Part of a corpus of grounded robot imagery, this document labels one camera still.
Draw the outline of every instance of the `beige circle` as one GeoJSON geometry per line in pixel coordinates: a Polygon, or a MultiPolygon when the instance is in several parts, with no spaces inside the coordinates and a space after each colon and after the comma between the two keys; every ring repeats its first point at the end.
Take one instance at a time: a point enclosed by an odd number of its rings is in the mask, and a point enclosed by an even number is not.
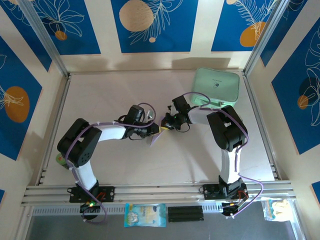
{"type": "Polygon", "coordinates": [[[149,38],[149,42],[150,42],[150,43],[154,43],[155,41],[156,41],[156,39],[155,39],[154,37],[150,37],[150,38],[149,38]]]}
{"type": "Polygon", "coordinates": [[[237,2],[237,0],[226,0],[226,3],[231,5],[231,4],[235,4],[237,2]]]}
{"type": "Polygon", "coordinates": [[[130,32],[148,29],[154,22],[151,8],[142,0],[130,0],[119,11],[120,22],[130,32]]]}
{"type": "Polygon", "coordinates": [[[17,0],[8,0],[10,3],[18,5],[17,0]]]}

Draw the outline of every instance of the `leaf illustration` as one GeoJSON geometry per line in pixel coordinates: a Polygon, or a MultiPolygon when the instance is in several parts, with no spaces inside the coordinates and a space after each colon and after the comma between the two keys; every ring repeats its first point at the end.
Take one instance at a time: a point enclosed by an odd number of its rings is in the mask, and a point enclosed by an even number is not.
{"type": "Polygon", "coordinates": [[[6,59],[7,59],[6,55],[0,54],[0,69],[2,69],[2,67],[5,65],[6,59]]]}
{"type": "Polygon", "coordinates": [[[72,34],[76,34],[79,37],[82,37],[82,31],[81,31],[80,27],[78,27],[78,25],[76,25],[75,23],[65,22],[64,27],[67,32],[72,33],[72,34]]]}
{"type": "Polygon", "coordinates": [[[148,0],[146,4],[153,13],[153,23],[146,30],[132,32],[129,36],[129,38],[133,38],[130,45],[135,44],[140,40],[145,42],[149,38],[156,39],[161,34],[161,31],[166,29],[166,25],[170,26],[171,20],[169,13],[176,10],[183,2],[183,0],[179,0],[179,3],[172,8],[174,1],[176,0],[148,0]]]}
{"type": "Polygon", "coordinates": [[[260,8],[260,19],[259,22],[262,22],[269,14],[272,12],[272,10],[275,8],[276,3],[278,0],[270,0],[270,2],[267,4],[266,0],[264,0],[264,3],[262,7],[260,8]]]}
{"type": "Polygon", "coordinates": [[[245,19],[247,25],[254,26],[257,23],[259,11],[255,0],[237,0],[235,5],[238,7],[238,12],[245,19]]]}

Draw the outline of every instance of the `snack bag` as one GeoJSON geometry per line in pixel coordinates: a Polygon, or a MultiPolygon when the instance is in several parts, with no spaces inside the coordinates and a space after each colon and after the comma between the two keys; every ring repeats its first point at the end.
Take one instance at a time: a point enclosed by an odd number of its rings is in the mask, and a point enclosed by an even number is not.
{"type": "Polygon", "coordinates": [[[125,205],[124,226],[127,227],[165,227],[166,205],[161,204],[131,204],[125,205]]]}

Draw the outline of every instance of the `white table surface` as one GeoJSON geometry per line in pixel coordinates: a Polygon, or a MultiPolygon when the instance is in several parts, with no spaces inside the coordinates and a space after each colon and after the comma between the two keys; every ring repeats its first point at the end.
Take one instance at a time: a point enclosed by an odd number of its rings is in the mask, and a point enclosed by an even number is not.
{"type": "MultiPolygon", "coordinates": [[[[240,75],[235,110],[251,140],[241,152],[240,173],[272,181],[274,176],[241,72],[235,73],[240,75]]],[[[132,105],[147,102],[154,106],[159,122],[172,99],[191,91],[194,74],[194,70],[162,70],[73,75],[43,184],[74,184],[71,172],[56,163],[56,156],[59,140],[77,118],[90,123],[111,122],[127,114],[132,105]]],[[[100,184],[216,182],[221,150],[208,125],[192,124],[186,133],[166,130],[151,147],[145,139],[100,142],[91,165],[100,184]]]]}

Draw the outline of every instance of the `white wall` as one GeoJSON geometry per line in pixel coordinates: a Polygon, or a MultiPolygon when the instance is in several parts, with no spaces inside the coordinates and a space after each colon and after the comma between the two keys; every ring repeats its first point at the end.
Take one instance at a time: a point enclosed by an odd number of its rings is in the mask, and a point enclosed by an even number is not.
{"type": "Polygon", "coordinates": [[[42,86],[17,161],[0,154],[0,189],[5,190],[0,205],[0,239],[7,240],[19,222],[20,204],[26,186],[33,174],[38,173],[47,143],[47,125],[58,90],[64,81],[54,64],[51,65],[49,72],[43,68],[1,7],[0,19],[0,36],[42,86]]]}
{"type": "Polygon", "coordinates": [[[320,205],[311,189],[312,183],[320,181],[320,145],[298,154],[271,82],[319,19],[319,7],[319,0],[308,0],[266,68],[259,60],[249,76],[277,165],[282,175],[292,182],[312,239],[320,236],[320,205]]]}
{"type": "Polygon", "coordinates": [[[199,0],[191,52],[121,53],[111,1],[85,0],[101,55],[64,55],[70,72],[243,68],[251,51],[211,52],[225,0],[199,0]]]}

